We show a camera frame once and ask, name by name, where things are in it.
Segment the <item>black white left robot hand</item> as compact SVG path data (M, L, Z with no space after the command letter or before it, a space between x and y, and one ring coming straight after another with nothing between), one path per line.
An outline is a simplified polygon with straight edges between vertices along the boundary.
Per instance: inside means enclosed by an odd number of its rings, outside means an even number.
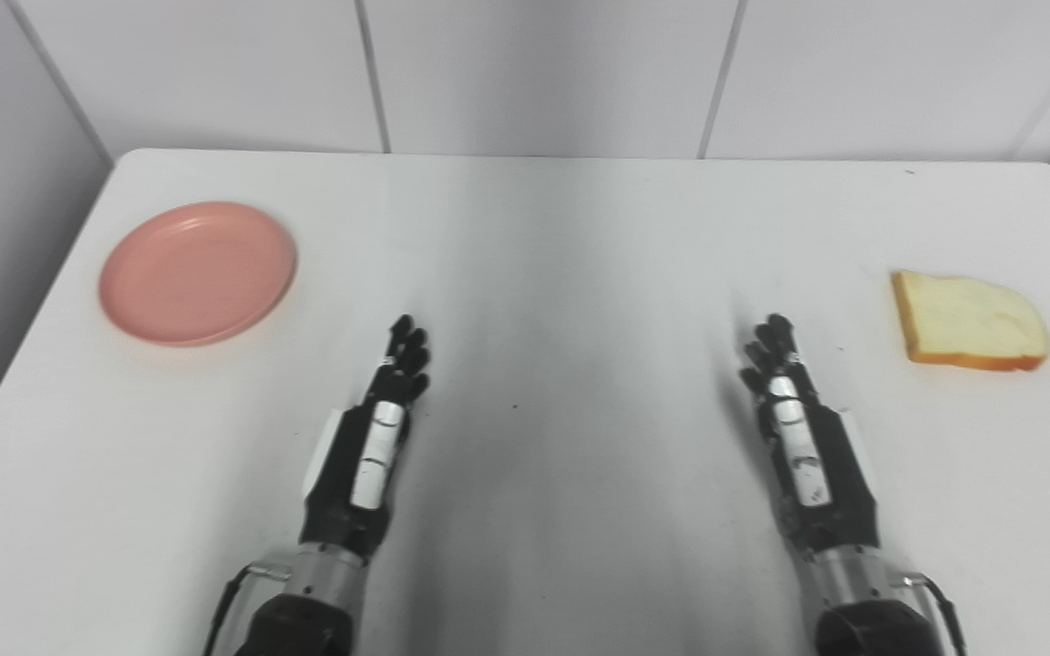
M429 361L427 332L401 315L361 403L342 412L304 493L301 544L374 559L392 522L391 487L411 433L411 411L430 384Z

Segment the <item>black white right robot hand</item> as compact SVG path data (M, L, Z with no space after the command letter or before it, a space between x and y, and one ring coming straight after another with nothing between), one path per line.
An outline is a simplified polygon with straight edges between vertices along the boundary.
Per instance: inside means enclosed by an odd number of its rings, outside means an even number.
M841 414L821 402L788 317L770 314L740 371L779 490L784 536L800 552L879 548L872 495Z

